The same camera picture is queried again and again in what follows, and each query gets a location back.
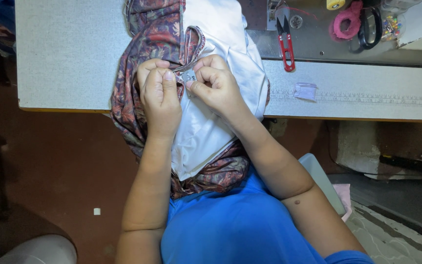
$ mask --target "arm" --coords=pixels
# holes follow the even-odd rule
[[[177,85],[168,62],[149,60],[138,67],[148,138],[128,195],[116,263],[161,263],[170,197],[171,147],[181,119]]]
[[[187,82],[187,89],[226,120],[268,189],[319,254],[365,252],[309,173],[250,112],[224,60],[217,55],[205,57],[194,70],[199,82]]]

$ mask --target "hand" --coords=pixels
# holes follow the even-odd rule
[[[228,124],[242,120],[243,114],[250,112],[234,75],[219,55],[202,58],[193,70],[198,81],[188,81],[187,90],[200,98]]]
[[[138,66],[141,104],[148,122],[148,139],[172,143],[181,120],[175,75],[170,63],[152,59]]]

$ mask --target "white fabric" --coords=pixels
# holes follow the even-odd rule
[[[206,38],[199,58],[218,54],[227,61],[252,113],[263,119],[268,80],[256,45],[245,32],[247,22],[236,0],[187,0],[184,30],[198,26]],[[185,94],[182,121],[172,145],[172,169],[180,180],[195,176],[236,140],[224,120],[198,98]]]

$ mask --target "person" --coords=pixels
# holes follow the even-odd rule
[[[369,263],[304,167],[267,132],[218,55],[194,66],[188,93],[222,117],[252,162],[242,184],[170,199],[171,146],[181,120],[170,64],[137,71],[148,137],[126,201],[116,263]]]

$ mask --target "scissors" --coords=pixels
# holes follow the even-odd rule
[[[282,27],[279,18],[276,19],[276,29],[278,30],[278,41],[283,55],[284,69],[286,71],[293,71],[295,69],[293,42],[291,40],[289,22],[287,21],[286,16],[284,16],[284,25]]]

